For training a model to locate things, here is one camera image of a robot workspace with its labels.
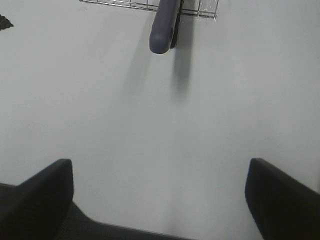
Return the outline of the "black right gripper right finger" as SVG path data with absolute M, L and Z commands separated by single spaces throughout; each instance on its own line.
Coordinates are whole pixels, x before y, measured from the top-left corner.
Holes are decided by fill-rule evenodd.
M 318 240 L 320 195 L 262 158 L 250 160 L 245 200 L 264 240 Z

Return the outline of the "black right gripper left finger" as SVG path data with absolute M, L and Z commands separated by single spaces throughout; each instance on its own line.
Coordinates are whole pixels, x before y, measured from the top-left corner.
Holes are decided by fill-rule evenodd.
M 73 166 L 59 159 L 0 195 L 2 240 L 53 240 L 74 196 Z

